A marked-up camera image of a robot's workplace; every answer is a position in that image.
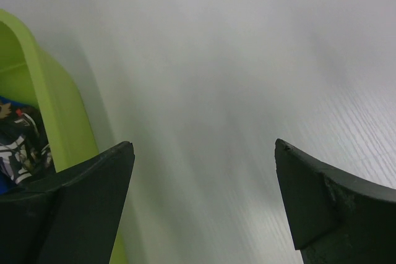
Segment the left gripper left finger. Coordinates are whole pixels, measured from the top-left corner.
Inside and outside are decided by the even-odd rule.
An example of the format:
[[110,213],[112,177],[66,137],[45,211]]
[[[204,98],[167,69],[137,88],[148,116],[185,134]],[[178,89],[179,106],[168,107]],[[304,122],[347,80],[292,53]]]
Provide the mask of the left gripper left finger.
[[121,142],[1,195],[1,263],[109,263],[134,160]]

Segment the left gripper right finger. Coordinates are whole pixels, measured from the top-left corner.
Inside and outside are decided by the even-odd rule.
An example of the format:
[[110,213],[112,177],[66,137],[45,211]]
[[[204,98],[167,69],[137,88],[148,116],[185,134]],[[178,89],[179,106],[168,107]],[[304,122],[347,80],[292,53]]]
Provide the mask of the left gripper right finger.
[[395,263],[395,189],[275,142],[277,179],[304,263]]

